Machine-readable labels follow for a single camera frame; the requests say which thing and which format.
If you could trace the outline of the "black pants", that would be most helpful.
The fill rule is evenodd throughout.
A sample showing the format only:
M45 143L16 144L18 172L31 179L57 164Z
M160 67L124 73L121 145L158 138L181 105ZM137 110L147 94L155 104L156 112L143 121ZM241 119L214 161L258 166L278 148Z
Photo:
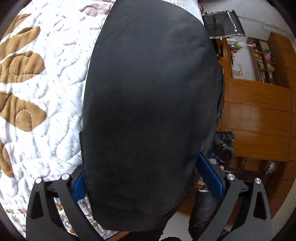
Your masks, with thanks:
M224 80L203 24L165 1L116 1L87 75L84 181L105 229L162 228L198 175Z

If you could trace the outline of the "wooden shelf cabinet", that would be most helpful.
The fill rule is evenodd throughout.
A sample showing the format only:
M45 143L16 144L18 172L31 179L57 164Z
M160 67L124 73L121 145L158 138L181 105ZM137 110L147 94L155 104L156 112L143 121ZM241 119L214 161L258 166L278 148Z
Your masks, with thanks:
M295 50L286 37L248 38L259 81L226 75L220 131L234 134L231 167L264 183L275 215L295 181Z

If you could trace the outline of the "white floral quilt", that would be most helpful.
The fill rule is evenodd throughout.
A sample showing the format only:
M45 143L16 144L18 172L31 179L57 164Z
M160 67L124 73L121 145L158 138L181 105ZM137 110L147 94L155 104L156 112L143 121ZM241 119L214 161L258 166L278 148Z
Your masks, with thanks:
M21 238L35 180L57 180L82 163L86 76L113 5L30 1L1 39L1 218Z

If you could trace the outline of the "black metal frame chair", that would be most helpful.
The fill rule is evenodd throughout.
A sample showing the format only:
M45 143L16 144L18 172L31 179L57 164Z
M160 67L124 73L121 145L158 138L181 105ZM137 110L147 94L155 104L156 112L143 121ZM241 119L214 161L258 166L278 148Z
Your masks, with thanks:
M202 19L210 39L246 36L244 28L234 10L203 14Z

